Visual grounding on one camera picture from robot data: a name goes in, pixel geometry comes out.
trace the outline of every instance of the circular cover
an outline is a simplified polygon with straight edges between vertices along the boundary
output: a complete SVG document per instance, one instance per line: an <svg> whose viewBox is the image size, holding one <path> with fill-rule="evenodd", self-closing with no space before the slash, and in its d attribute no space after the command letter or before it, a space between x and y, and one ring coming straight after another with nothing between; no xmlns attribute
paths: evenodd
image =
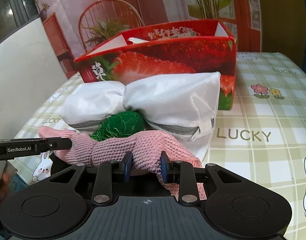
<svg viewBox="0 0 306 240"><path fill-rule="evenodd" d="M65 191L38 195L24 189L9 196L0 207L5 230L25 239L68 233L81 223L87 209L79 194Z"/></svg>
<svg viewBox="0 0 306 240"><path fill-rule="evenodd" d="M234 188L212 194L204 212L219 231L247 239L262 239L283 231L292 216L287 200L276 193L239 192Z"/></svg>

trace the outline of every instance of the green yarn ball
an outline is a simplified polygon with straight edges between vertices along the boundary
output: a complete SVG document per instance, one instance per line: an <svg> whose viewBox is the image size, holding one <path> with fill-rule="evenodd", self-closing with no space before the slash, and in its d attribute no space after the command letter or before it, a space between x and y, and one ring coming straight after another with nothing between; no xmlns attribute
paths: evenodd
<svg viewBox="0 0 306 240"><path fill-rule="evenodd" d="M107 118L90 137L99 142L109 138L125 138L143 131L144 127L145 121L139 113L126 111Z"/></svg>

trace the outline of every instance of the yellow wall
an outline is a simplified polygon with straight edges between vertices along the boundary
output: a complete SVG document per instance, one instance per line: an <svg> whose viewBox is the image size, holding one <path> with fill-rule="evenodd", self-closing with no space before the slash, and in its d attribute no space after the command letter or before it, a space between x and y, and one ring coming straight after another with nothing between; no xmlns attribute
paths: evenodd
<svg viewBox="0 0 306 240"><path fill-rule="evenodd" d="M281 52L302 67L306 42L304 0L260 0L262 51Z"/></svg>

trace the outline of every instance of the pink knitted hat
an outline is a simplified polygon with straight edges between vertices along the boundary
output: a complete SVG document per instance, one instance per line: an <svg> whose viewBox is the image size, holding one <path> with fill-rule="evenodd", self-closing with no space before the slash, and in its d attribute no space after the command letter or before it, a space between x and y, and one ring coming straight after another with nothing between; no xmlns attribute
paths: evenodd
<svg viewBox="0 0 306 240"><path fill-rule="evenodd" d="M178 197L178 184L164 184L161 176L160 157L165 151L171 161L182 160L192 163L194 167L202 167L198 158L185 149L173 136L163 131L142 131L127 138L110 138L105 141L95 141L86 133L64 129L63 131L42 126L39 128L41 138L70 138L72 147L69 150L57 150L55 155L68 164L85 163L89 167L98 167L109 160L121 161L126 152L133 153L133 170L131 175L148 172L155 173L160 183L172 195ZM198 183L200 199L206 199L203 184Z"/></svg>

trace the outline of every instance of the gray ribbed panel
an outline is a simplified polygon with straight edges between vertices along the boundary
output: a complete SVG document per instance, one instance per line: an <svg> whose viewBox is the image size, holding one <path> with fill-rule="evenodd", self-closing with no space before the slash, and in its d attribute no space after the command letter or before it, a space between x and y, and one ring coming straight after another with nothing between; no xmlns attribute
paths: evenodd
<svg viewBox="0 0 306 240"><path fill-rule="evenodd" d="M197 208L174 197L120 197L95 208L80 228L58 240L232 240L210 227Z"/></svg>

